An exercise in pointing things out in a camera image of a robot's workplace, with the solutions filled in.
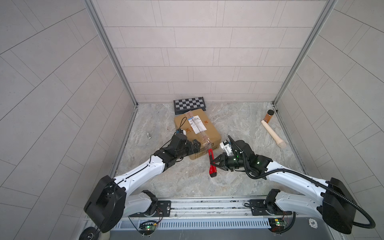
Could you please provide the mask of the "red utility knife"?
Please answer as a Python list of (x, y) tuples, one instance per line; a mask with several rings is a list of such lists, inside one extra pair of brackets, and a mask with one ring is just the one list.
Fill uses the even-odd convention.
[(217, 176), (217, 168), (215, 166), (215, 162), (214, 162), (214, 153), (213, 153), (213, 150), (212, 149), (209, 149), (208, 150), (208, 154), (209, 154), (209, 160), (210, 160), (210, 169), (209, 169), (209, 175), (211, 178), (214, 178)]

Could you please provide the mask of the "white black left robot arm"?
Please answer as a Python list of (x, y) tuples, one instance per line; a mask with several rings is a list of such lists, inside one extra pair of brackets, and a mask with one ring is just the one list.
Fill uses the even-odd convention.
[(84, 206), (85, 213), (96, 225), (94, 235), (109, 232), (122, 217), (136, 213), (152, 215), (156, 211), (157, 197), (150, 191), (137, 195), (133, 192), (172, 167), (177, 160), (201, 150), (198, 140), (189, 141), (182, 133), (175, 133), (168, 143), (135, 169), (115, 178), (106, 175), (99, 180)]

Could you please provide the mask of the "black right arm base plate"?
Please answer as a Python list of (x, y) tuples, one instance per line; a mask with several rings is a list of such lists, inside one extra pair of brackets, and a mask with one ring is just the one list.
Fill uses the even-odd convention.
[(282, 211), (274, 203), (267, 204), (265, 200), (249, 200), (244, 203), (244, 206), (251, 210), (252, 216), (291, 216), (293, 214), (291, 211)]

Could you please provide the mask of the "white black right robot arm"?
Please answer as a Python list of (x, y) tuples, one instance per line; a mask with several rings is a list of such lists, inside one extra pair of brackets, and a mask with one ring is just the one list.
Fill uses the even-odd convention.
[(273, 181), (298, 192), (294, 195), (272, 189), (262, 205), (249, 203), (248, 207), (270, 215), (302, 213), (321, 218), (340, 233), (351, 234), (357, 210), (351, 206), (353, 199), (340, 180), (326, 181), (285, 168), (271, 158), (256, 155), (243, 140), (226, 140), (220, 147), (224, 153), (216, 158), (209, 151), (212, 167), (244, 172), (251, 179)]

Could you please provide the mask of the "brown cardboard express box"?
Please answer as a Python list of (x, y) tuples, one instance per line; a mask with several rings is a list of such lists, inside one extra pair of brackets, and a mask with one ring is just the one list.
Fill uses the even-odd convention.
[(189, 155), (195, 160), (205, 155), (209, 149), (215, 150), (222, 142), (222, 137), (202, 109), (189, 111), (174, 118), (176, 129), (185, 130), (188, 140), (201, 143), (200, 152)]

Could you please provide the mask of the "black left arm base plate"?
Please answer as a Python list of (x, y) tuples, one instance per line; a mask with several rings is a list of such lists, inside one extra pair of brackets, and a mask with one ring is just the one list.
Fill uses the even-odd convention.
[(143, 213), (134, 213), (130, 215), (130, 217), (169, 217), (171, 211), (171, 203), (171, 201), (156, 201), (155, 203), (152, 203), (150, 207)]

